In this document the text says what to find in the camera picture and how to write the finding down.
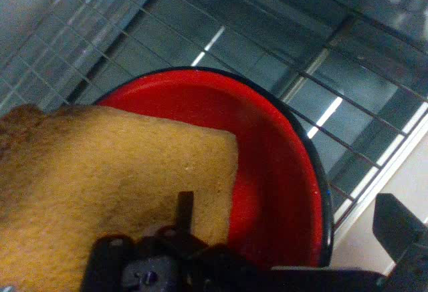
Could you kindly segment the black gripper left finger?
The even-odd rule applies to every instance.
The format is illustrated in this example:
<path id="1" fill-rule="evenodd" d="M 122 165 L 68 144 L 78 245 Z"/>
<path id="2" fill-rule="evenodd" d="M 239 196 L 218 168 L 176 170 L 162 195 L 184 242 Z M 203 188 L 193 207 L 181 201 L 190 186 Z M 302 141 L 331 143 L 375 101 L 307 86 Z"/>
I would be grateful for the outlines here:
<path id="1" fill-rule="evenodd" d="M 194 194 L 178 194 L 175 223 L 134 241 L 98 239 L 86 265 L 83 291 L 257 291 L 268 276 L 224 244 L 191 234 Z"/>

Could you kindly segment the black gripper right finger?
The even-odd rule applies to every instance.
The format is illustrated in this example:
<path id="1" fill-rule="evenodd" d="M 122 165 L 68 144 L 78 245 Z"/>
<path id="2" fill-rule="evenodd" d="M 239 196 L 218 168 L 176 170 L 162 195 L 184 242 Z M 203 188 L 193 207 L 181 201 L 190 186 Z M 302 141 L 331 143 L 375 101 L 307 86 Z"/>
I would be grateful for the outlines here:
<path id="1" fill-rule="evenodd" d="M 427 226 L 393 194 L 375 198 L 372 231 L 395 262 L 382 291 L 427 290 Z"/>

